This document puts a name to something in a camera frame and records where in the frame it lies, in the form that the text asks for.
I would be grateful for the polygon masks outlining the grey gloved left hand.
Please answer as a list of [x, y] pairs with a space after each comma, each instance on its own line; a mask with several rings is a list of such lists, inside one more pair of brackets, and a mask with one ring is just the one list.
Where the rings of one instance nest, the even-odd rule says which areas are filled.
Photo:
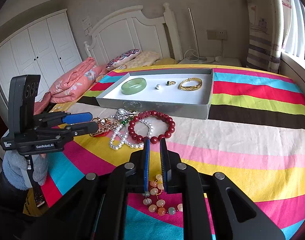
[[[45, 184], [48, 172], [48, 159], [47, 154], [40, 154], [33, 161], [34, 171], [33, 180], [40, 186]], [[6, 151], [3, 162], [2, 170], [5, 177], [18, 190], [27, 190], [22, 170], [28, 170], [28, 163], [24, 156], [20, 155], [16, 150]]]

